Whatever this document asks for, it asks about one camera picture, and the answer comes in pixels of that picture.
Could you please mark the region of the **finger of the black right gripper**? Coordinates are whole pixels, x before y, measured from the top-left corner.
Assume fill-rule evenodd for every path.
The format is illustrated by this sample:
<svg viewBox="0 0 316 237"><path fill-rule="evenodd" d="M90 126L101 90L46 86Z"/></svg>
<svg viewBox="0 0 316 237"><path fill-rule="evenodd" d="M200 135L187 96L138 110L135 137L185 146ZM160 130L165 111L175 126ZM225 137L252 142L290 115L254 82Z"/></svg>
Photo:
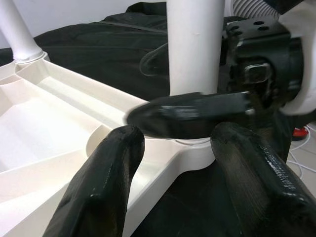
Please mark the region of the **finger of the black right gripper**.
<svg viewBox="0 0 316 237"><path fill-rule="evenodd" d="M245 124L254 114L248 92L195 92L144 103L128 112L125 121L154 138L201 139L221 122Z"/></svg>
<svg viewBox="0 0 316 237"><path fill-rule="evenodd" d="M168 43L148 52L140 61L140 72L146 76L168 76L169 57Z"/></svg>

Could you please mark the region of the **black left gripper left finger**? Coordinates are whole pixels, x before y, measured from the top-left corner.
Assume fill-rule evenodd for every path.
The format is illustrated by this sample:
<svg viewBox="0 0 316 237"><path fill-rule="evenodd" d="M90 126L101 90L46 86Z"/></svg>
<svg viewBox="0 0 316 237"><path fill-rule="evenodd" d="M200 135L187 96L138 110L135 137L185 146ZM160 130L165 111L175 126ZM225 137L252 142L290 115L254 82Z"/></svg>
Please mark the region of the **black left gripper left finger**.
<svg viewBox="0 0 316 237"><path fill-rule="evenodd" d="M112 130L69 182L42 237L122 237L144 150L137 127Z"/></svg>

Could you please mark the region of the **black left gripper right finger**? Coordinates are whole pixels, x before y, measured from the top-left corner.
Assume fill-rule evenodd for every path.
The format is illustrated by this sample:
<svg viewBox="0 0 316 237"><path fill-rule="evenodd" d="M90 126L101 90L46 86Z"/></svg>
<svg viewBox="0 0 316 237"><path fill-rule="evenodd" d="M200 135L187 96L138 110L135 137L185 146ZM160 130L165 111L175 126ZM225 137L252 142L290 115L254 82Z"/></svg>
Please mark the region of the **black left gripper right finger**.
<svg viewBox="0 0 316 237"><path fill-rule="evenodd" d="M316 237L316 198L266 140L231 122L210 139L243 237Z"/></svg>

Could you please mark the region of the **white plastic table leg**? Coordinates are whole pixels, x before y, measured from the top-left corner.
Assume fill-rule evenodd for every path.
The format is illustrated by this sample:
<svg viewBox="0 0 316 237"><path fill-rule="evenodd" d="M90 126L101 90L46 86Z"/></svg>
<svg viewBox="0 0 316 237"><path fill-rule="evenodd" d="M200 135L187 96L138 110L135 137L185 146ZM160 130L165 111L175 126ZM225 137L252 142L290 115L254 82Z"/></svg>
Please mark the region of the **white plastic table leg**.
<svg viewBox="0 0 316 237"><path fill-rule="evenodd" d="M13 0L0 0L0 30L17 64L31 63L48 56L36 44Z"/></svg>
<svg viewBox="0 0 316 237"><path fill-rule="evenodd" d="M225 0L167 0L170 95L217 92Z"/></svg>

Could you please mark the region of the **white plastic table top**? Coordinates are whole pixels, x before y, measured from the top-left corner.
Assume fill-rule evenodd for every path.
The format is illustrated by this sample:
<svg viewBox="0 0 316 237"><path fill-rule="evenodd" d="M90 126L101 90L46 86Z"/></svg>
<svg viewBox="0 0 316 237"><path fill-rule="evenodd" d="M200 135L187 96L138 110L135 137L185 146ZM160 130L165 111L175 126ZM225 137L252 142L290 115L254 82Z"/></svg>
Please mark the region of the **white plastic table top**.
<svg viewBox="0 0 316 237"><path fill-rule="evenodd" d="M45 59L0 67L0 237L42 237L75 173L144 103ZM209 138L146 136L122 237L133 234L180 174L214 160Z"/></svg>

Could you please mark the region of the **black table cloth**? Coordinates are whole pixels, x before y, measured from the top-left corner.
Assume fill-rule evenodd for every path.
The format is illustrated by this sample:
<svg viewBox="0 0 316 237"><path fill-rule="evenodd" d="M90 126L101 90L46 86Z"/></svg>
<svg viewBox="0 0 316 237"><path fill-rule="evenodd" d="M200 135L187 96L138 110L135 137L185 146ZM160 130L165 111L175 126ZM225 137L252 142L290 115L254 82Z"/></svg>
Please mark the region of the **black table cloth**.
<svg viewBox="0 0 316 237"><path fill-rule="evenodd" d="M166 27L165 3L137 3L127 13L63 27L37 41L57 66L155 98L167 93L167 76L146 79L138 64L166 42ZM218 164L180 174L130 237L243 237Z"/></svg>

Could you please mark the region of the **red round floor device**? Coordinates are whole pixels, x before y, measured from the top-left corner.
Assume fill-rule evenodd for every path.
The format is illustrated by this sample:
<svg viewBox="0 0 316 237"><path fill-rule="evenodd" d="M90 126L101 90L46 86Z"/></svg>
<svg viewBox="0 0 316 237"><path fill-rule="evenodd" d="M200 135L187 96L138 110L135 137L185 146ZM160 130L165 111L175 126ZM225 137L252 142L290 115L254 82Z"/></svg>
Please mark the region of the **red round floor device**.
<svg viewBox="0 0 316 237"><path fill-rule="evenodd" d="M305 140L309 135L308 130L305 127L294 128L292 140L293 141L302 141Z"/></svg>

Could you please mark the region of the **white pedestal fan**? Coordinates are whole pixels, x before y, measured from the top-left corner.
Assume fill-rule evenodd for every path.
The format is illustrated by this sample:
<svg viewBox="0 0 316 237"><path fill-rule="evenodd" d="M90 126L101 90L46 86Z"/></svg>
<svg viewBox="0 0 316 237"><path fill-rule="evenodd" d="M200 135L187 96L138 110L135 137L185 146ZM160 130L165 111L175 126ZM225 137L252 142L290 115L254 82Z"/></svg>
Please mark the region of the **white pedestal fan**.
<svg viewBox="0 0 316 237"><path fill-rule="evenodd" d="M271 16L278 19L280 16L264 0L231 0L231 10L234 16L243 18Z"/></svg>

